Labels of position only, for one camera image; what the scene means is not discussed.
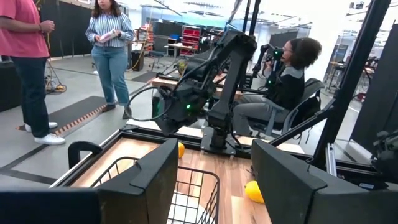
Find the yellow object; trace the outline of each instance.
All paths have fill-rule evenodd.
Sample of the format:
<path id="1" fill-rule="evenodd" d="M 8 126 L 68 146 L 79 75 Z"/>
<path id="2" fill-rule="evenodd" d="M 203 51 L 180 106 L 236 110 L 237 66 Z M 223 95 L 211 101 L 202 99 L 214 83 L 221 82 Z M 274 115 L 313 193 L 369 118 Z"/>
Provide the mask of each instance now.
<path id="1" fill-rule="evenodd" d="M 250 181 L 247 183 L 246 186 L 244 186 L 244 192 L 253 202 L 264 203 L 257 181 Z"/>
<path id="2" fill-rule="evenodd" d="M 178 142 L 178 158 L 182 158 L 182 156 L 184 155 L 185 152 L 185 146 L 184 144 Z"/>

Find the wooden table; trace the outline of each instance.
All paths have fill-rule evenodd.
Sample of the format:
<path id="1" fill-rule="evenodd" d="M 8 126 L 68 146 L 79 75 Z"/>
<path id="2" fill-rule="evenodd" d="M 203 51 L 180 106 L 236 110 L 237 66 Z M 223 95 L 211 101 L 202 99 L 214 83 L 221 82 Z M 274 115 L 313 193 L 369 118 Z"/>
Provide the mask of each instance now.
<path id="1" fill-rule="evenodd" d="M 130 120 L 127 123 L 139 125 L 143 128 L 159 130 L 159 127 L 154 122 L 137 122 Z M 180 128 L 178 133 L 196 137 L 203 136 L 200 129 L 188 127 Z M 239 138 L 242 144 L 248 145 L 251 144 L 252 140 L 253 138 Z M 88 168 L 72 187 L 89 187 L 114 161 L 126 156 L 141 158 L 157 146 L 158 144 L 151 142 L 122 138 L 111 149 L 106 151 L 95 164 Z M 281 144 L 279 149 L 303 153 L 301 147 L 294 144 Z M 247 182 L 252 180 L 251 173 L 248 171 L 250 165 L 251 161 L 249 159 L 234 158 L 231 160 L 229 157 L 216 156 L 214 154 L 201 153 L 189 149 L 185 150 L 184 156 L 179 161 L 179 166 L 212 172 L 220 178 L 219 224 L 271 224 L 266 206 L 252 202 L 245 196 L 244 186 Z M 131 166 L 132 161 L 118 162 L 118 169 L 121 172 Z M 115 176 L 115 172 L 116 169 L 111 170 L 111 177 Z M 103 182 L 109 179 L 108 176 L 103 178 Z M 197 181 L 199 178 L 198 176 L 192 177 L 190 172 L 186 170 L 178 170 L 178 181 L 190 182 L 193 181 L 193 179 Z M 200 192 L 195 192 L 195 190 L 190 187 L 184 186 L 176 187 L 175 190 L 181 194 L 188 195 L 198 195 L 200 193 L 200 199 L 197 203 L 204 208 L 214 189 L 216 179 L 211 178 L 210 175 L 203 179 L 203 187 Z"/>
<path id="2" fill-rule="evenodd" d="M 197 51 L 197 49 L 193 48 L 192 46 L 184 46 L 182 44 L 167 44 L 167 47 L 173 47 L 174 48 L 174 58 L 177 58 L 177 49 Z"/>
<path id="3" fill-rule="evenodd" d="M 216 82 L 216 81 L 218 81 L 219 79 L 223 78 L 225 75 L 226 75 L 225 73 L 223 73 L 223 74 L 221 74 L 221 75 L 217 75 L 217 76 L 214 78 L 213 81 Z M 221 85 L 224 85 L 224 83 L 225 83 L 225 80 L 223 80 L 222 82 L 220 82 Z M 174 87 L 176 86 L 176 84 L 177 84 L 177 81 L 174 81 L 174 80 L 166 80 L 166 79 L 163 79 L 163 78 L 155 78 L 155 79 L 153 79 L 153 80 L 151 81 L 151 84 L 152 84 L 152 86 L 167 86 L 167 87 L 169 87 L 169 88 L 174 88 Z M 221 96 L 221 92 L 222 92 L 222 91 L 223 91 L 222 88 L 217 87 L 217 88 L 216 88 L 216 93 L 215 93 L 215 95 L 216 95 L 216 96 Z M 235 98 L 235 99 L 239 99 L 241 96 L 242 96 L 242 92 L 241 92 L 241 91 L 236 91 L 235 97 L 234 97 L 234 98 Z"/>

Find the pink shirt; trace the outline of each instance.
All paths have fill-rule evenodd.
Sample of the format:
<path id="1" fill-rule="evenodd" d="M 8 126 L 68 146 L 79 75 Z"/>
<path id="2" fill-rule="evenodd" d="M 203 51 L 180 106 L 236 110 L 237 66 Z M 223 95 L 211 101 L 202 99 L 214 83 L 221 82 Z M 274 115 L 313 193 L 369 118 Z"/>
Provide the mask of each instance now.
<path id="1" fill-rule="evenodd" d="M 40 24 L 39 12 L 33 0 L 0 0 L 0 16 L 29 24 Z M 42 58 L 49 50 L 41 32 L 12 32 L 0 29 L 0 55 Z"/>

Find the standing woman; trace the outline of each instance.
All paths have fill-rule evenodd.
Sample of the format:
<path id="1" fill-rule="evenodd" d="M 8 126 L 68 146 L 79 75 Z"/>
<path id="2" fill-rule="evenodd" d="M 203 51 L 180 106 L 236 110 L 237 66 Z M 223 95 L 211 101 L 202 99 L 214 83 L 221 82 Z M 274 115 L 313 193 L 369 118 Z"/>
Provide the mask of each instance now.
<path id="1" fill-rule="evenodd" d="M 112 30 L 118 36 L 101 43 L 100 37 Z M 132 41 L 134 36 L 130 19 L 121 12 L 115 0 L 96 0 L 86 36 L 94 43 L 91 55 L 105 95 L 106 106 L 103 112 L 115 109 L 114 92 L 119 105 L 126 106 L 129 101 L 129 91 L 124 80 L 127 67 L 126 42 Z M 123 119 L 129 119 L 126 110 Z"/>

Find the black jacket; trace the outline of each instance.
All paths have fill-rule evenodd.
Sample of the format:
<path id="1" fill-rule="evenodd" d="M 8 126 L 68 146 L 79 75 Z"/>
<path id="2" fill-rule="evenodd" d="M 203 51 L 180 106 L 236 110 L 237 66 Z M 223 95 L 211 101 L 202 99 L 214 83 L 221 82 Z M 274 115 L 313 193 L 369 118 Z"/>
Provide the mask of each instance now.
<path id="1" fill-rule="evenodd" d="M 273 88 L 267 92 L 266 98 L 288 110 L 294 109 L 304 94 L 304 71 L 293 67 L 285 67 L 277 74 Z"/>

